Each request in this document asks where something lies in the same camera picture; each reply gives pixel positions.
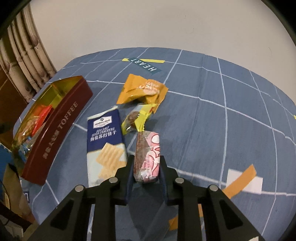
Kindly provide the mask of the gold toffee tin box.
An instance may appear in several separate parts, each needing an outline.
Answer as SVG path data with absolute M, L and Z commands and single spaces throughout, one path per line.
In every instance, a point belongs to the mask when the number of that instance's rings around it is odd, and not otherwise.
M 37 185 L 44 185 L 67 132 L 92 96 L 93 93 L 83 76 L 54 81 L 39 95 L 21 125 L 37 115 L 40 105 L 51 104 L 53 111 L 32 138 L 28 138 L 19 147 L 12 144 L 15 165 L 22 178 Z

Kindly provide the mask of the pink cake snack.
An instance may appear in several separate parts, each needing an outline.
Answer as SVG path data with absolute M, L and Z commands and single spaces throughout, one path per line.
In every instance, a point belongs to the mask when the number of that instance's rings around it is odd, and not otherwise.
M 134 157 L 133 176 L 137 182 L 154 182 L 158 179 L 161 148 L 159 134 L 139 132 Z

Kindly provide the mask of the clear bag of peanuts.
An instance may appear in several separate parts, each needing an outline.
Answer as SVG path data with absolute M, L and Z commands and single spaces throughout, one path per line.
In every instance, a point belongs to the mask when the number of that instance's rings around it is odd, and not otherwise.
M 13 141 L 14 147 L 21 146 L 28 138 L 32 138 L 35 135 L 39 129 L 37 127 L 39 119 L 39 116 L 33 116 L 21 125 Z

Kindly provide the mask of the brown paper bag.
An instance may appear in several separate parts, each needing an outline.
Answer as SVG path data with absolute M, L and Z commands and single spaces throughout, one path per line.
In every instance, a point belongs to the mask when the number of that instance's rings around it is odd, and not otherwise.
M 11 210 L 24 220 L 34 223 L 35 217 L 23 193 L 18 172 L 14 165 L 6 165 L 3 184 L 8 192 Z

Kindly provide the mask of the red snack packet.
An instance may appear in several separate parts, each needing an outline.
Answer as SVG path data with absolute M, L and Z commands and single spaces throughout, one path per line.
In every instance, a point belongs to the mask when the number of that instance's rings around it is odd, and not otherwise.
M 32 133 L 31 133 L 31 137 L 33 137 L 37 133 L 39 128 L 43 125 L 43 123 L 47 119 L 48 115 L 53 111 L 53 106 L 51 104 L 50 105 L 40 105 L 40 106 L 38 106 L 37 110 L 38 110 L 37 115 L 34 116 L 37 119 L 35 120 L 35 124 L 34 124 L 34 128 L 32 130 Z

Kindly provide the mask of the orange snack packet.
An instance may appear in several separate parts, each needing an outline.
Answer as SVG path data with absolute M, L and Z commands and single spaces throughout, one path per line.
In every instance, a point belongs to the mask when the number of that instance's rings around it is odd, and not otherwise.
M 163 83 L 130 74 L 121 89 L 116 104 L 126 104 L 138 100 L 144 104 L 155 104 L 152 112 L 156 113 L 167 92 L 168 88 Z

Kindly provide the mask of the yellow chocolate candy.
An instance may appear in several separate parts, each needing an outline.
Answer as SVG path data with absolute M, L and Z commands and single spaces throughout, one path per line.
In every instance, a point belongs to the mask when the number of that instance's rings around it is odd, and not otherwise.
M 143 132 L 145 122 L 153 113 L 156 104 L 139 104 L 125 118 L 121 124 L 122 134 L 126 135 L 129 132 Z

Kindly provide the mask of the blue grid tablecloth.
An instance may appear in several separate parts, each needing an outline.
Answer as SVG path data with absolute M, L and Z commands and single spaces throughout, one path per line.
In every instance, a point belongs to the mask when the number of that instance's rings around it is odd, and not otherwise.
M 71 126 L 45 185 L 21 185 L 38 222 L 78 184 L 87 185 L 87 118 L 116 104 L 128 75 L 168 93 L 146 129 L 159 134 L 168 166 L 198 186 L 225 188 L 250 165 L 252 188 L 232 202 L 265 240 L 295 216 L 295 104 L 265 78 L 231 62 L 179 49 L 124 48 L 71 60 L 53 81 L 81 75 L 93 97 Z

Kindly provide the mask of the blue soda crackers pack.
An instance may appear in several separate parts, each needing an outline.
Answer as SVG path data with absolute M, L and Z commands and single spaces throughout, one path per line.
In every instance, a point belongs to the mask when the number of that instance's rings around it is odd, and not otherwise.
M 88 186 L 100 185 L 125 167 L 127 152 L 117 106 L 87 119 Z

